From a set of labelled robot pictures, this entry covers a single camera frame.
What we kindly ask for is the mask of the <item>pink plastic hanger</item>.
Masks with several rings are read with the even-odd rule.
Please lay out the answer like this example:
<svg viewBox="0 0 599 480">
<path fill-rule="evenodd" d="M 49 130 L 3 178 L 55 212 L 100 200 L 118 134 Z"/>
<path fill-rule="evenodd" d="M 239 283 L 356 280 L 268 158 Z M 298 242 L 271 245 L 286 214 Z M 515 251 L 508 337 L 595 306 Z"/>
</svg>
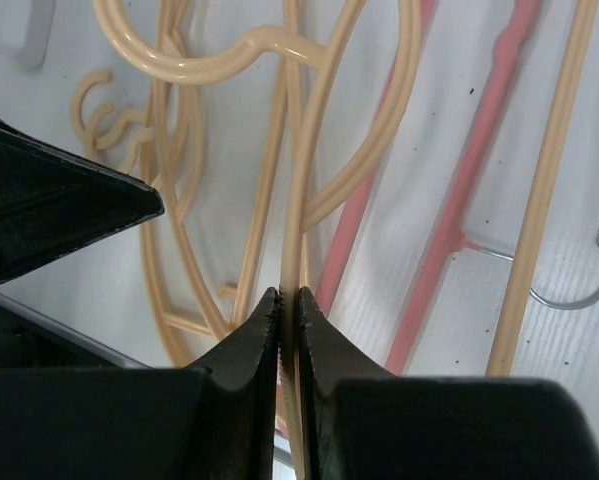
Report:
<svg viewBox="0 0 599 480">
<path fill-rule="evenodd" d="M 315 297 L 402 374 L 508 101 L 537 1 L 446 1 L 426 38 L 405 123 L 345 202 Z"/>
</svg>

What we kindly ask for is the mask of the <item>beige small hanger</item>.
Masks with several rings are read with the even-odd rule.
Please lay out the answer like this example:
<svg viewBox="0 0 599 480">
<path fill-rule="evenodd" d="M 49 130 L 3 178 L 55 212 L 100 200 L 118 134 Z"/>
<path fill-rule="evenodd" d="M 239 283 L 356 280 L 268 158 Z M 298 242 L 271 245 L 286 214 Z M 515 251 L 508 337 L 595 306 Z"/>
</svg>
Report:
<svg viewBox="0 0 599 480">
<path fill-rule="evenodd" d="M 106 68 L 93 70 L 77 84 L 70 103 L 70 121 L 73 131 L 80 140 L 86 159 L 99 163 L 99 153 L 118 144 L 126 131 L 134 125 L 141 129 L 130 136 L 125 158 L 118 168 L 121 173 L 130 174 L 139 159 L 140 148 L 154 140 L 154 129 L 146 127 L 147 112 L 137 108 L 122 111 L 105 133 L 99 134 L 101 122 L 115 111 L 115 102 L 107 101 L 95 108 L 90 118 L 83 119 L 83 103 L 87 93 L 95 86 L 111 83 L 113 73 Z"/>
</svg>

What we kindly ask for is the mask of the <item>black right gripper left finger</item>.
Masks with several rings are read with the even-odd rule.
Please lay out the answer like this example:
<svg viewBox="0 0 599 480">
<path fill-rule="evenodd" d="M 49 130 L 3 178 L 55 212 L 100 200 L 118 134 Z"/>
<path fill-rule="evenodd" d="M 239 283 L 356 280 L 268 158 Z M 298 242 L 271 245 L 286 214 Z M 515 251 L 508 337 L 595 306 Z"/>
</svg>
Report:
<svg viewBox="0 0 599 480">
<path fill-rule="evenodd" d="M 268 479 L 279 296 L 183 368 L 107 367 L 0 307 L 0 479 Z"/>
</svg>

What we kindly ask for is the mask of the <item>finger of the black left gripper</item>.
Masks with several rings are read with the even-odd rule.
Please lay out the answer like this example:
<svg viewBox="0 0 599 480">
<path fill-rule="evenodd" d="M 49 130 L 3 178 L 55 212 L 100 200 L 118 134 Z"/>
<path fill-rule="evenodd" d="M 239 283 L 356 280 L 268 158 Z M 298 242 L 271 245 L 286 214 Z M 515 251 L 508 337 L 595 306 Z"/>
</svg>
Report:
<svg viewBox="0 0 599 480">
<path fill-rule="evenodd" d="M 0 284 L 163 212 L 143 181 L 0 119 Z"/>
</svg>

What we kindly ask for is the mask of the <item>beige plastic hanger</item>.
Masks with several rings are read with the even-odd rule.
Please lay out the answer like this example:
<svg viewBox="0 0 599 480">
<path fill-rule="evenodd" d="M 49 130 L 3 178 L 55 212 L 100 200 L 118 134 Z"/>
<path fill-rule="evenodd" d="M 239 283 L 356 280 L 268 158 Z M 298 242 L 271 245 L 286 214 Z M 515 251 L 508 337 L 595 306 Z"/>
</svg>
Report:
<svg viewBox="0 0 599 480">
<path fill-rule="evenodd" d="M 193 362 L 193 355 L 183 336 L 185 331 L 222 340 L 246 319 L 259 269 L 264 232 L 285 128 L 288 100 L 286 61 L 282 59 L 278 65 L 267 143 L 240 277 L 235 286 L 226 285 L 221 289 L 233 300 L 232 314 L 229 319 L 225 319 L 222 315 L 203 278 L 185 226 L 185 219 L 193 206 L 202 175 L 205 158 L 205 126 L 197 87 L 180 84 L 178 89 L 179 106 L 182 108 L 183 114 L 177 128 L 183 132 L 185 137 L 189 135 L 193 137 L 193 149 L 190 154 L 191 173 L 185 188 L 178 194 L 174 177 L 177 162 L 183 158 L 183 153 L 168 146 L 166 113 L 170 84 L 158 78 L 154 79 L 151 85 L 146 120 L 146 128 L 152 132 L 151 145 L 140 149 L 141 177 L 146 179 L 150 173 L 150 166 L 153 164 L 157 166 L 157 175 L 153 179 L 153 186 L 165 200 L 166 212 L 180 257 L 183 260 L 183 267 L 201 310 L 198 316 L 180 315 L 171 309 L 159 271 L 158 253 L 153 227 L 150 223 L 140 228 L 140 243 L 146 287 L 157 330 L 172 364 L 176 367 L 183 367 Z"/>
<path fill-rule="evenodd" d="M 295 1 L 284 5 L 283 26 L 260 26 L 245 32 L 227 50 L 211 57 L 185 58 L 179 53 L 176 29 L 185 2 L 161 5 L 157 43 L 148 45 L 128 20 L 119 1 L 98 1 L 94 10 L 113 48 L 130 64 L 171 84 L 207 85 L 234 77 L 262 54 L 273 52 L 286 61 L 288 100 L 285 127 L 291 130 L 292 176 L 286 209 L 280 294 L 284 304 L 281 329 L 281 381 L 286 425 L 294 469 L 305 477 L 306 448 L 300 404 L 298 297 L 308 262 L 306 234 L 337 209 L 376 167 L 394 138 L 405 113 L 418 68 L 421 42 L 421 5 L 398 5 L 399 37 L 392 75 L 382 106 L 370 131 L 349 162 L 320 192 L 308 185 L 318 135 L 327 101 L 349 37 L 363 9 L 360 1 L 344 4 L 327 44 L 298 33 Z"/>
<path fill-rule="evenodd" d="M 597 1 L 576 4 L 485 370 L 487 377 L 507 377 L 512 370 L 598 5 Z"/>
</svg>

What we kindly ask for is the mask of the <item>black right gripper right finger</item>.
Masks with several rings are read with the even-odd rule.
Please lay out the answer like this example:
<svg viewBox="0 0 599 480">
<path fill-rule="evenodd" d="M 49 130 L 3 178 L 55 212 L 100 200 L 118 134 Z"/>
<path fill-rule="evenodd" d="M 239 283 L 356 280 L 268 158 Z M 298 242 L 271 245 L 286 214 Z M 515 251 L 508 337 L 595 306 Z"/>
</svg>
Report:
<svg viewBox="0 0 599 480">
<path fill-rule="evenodd" d="M 298 295 L 310 479 L 599 479 L 575 400 L 532 378 L 399 377 Z"/>
</svg>

